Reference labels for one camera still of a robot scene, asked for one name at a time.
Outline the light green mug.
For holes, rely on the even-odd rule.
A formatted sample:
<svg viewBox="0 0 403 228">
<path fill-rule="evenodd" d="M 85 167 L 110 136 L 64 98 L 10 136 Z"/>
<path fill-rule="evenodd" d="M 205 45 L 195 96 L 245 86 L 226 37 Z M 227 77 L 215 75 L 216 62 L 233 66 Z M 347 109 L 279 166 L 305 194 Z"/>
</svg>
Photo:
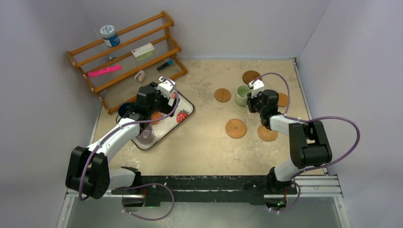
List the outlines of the light green mug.
<svg viewBox="0 0 403 228">
<path fill-rule="evenodd" d="M 240 106 L 240 107 L 246 107 L 247 106 L 247 95 L 250 93 L 251 90 L 248 87 L 248 85 L 240 85 L 238 86 L 236 90 L 236 97 L 235 97 L 235 103 Z"/>
</svg>

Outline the brown wooden round coaster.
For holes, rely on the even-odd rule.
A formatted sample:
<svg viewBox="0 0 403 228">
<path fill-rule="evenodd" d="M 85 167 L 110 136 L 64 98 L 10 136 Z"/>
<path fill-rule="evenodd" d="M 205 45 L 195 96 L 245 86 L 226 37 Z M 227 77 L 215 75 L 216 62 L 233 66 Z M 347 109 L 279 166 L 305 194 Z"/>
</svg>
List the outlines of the brown wooden round coaster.
<svg viewBox="0 0 403 228">
<path fill-rule="evenodd" d="M 285 93 L 278 93 L 278 107 L 288 107 L 288 95 Z"/>
</svg>

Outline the white strawberry metal tray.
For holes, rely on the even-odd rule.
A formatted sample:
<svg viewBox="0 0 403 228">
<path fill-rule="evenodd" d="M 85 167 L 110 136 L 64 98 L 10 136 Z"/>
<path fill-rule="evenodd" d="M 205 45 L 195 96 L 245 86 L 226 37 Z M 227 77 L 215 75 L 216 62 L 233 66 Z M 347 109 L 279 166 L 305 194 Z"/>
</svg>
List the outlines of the white strawberry metal tray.
<svg viewBox="0 0 403 228">
<path fill-rule="evenodd" d="M 155 134 L 154 141 L 150 145 L 142 145 L 140 144 L 136 137 L 130 139 L 130 136 L 133 136 L 136 132 L 138 132 L 139 128 L 137 125 L 126 126 L 123 129 L 120 129 L 121 123 L 117 123 L 117 126 L 114 128 L 117 129 L 118 132 L 113 136 L 109 137 L 108 142 L 105 145 L 109 149 L 115 149 L 119 151 L 129 140 L 131 140 L 135 146 L 143 151 L 151 149 L 155 146 L 162 138 L 166 137 L 170 132 L 172 132 L 176 127 L 181 124 L 184 119 L 186 119 L 189 115 L 194 112 L 194 105 L 184 97 L 180 92 L 179 95 L 179 103 L 173 117 L 167 117 L 163 120 L 160 120 L 158 124 L 153 125 L 153 131 Z"/>
</svg>

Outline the dark grooved wooden coaster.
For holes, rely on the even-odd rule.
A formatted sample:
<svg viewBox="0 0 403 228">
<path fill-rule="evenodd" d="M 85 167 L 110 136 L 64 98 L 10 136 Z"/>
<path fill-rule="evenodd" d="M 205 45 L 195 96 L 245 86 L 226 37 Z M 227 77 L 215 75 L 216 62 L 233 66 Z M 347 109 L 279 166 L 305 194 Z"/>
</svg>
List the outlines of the dark grooved wooden coaster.
<svg viewBox="0 0 403 228">
<path fill-rule="evenodd" d="M 249 84 L 251 81 L 254 81 L 256 78 L 260 76 L 260 73 L 254 70 L 248 70 L 243 73 L 242 81 L 245 84 Z"/>
</svg>

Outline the plain round wooden coaster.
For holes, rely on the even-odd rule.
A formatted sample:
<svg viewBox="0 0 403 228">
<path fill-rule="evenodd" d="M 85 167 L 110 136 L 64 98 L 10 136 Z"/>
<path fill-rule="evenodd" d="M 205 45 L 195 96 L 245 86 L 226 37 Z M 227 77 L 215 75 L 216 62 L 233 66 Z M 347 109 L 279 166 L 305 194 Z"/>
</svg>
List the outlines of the plain round wooden coaster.
<svg viewBox="0 0 403 228">
<path fill-rule="evenodd" d="M 218 102 L 227 102 L 231 99 L 231 92 L 226 88 L 219 88 L 214 92 L 214 98 Z"/>
</svg>

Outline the woven rattan round coaster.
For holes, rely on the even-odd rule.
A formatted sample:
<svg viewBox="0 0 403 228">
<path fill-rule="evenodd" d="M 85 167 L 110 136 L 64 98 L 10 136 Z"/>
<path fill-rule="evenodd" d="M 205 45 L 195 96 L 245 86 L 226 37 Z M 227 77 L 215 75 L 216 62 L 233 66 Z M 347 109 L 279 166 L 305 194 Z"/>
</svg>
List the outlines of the woven rattan round coaster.
<svg viewBox="0 0 403 228">
<path fill-rule="evenodd" d="M 234 139 L 242 138 L 247 133 L 247 125 L 240 119 L 230 119 L 225 124 L 226 134 Z"/>
</svg>

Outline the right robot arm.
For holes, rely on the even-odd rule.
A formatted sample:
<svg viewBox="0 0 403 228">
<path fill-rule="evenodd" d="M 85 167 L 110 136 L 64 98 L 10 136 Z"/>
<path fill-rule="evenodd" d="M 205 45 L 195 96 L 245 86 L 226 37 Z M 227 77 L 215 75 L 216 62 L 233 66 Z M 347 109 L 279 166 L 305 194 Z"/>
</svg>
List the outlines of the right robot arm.
<svg viewBox="0 0 403 228">
<path fill-rule="evenodd" d="M 299 171 L 319 167 L 331 162 L 332 152 L 321 121 L 305 123 L 291 120 L 278 111 L 278 92 L 265 89 L 261 80 L 250 82 L 247 106 L 251 113 L 258 113 L 261 125 L 268 130 L 282 133 L 289 138 L 289 159 L 273 167 L 268 173 L 267 188 L 279 193 L 291 184 Z"/>
</svg>

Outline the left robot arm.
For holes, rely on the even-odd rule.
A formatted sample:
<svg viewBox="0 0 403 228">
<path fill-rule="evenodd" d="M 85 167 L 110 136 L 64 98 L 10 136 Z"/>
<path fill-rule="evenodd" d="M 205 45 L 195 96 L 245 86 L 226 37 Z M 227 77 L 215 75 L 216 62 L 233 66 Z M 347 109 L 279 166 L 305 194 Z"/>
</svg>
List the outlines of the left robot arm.
<svg viewBox="0 0 403 228">
<path fill-rule="evenodd" d="M 172 117 L 179 104 L 179 92 L 174 81 L 160 77 L 139 88 L 134 102 L 121 105 L 121 119 L 105 136 L 86 146 L 77 146 L 70 155 L 66 187 L 78 192 L 80 201 L 99 199 L 108 190 L 124 188 L 137 194 L 142 187 L 141 173 L 135 168 L 110 170 L 109 163 L 129 141 L 150 125 L 152 116 L 164 114 L 160 120 Z"/>
</svg>

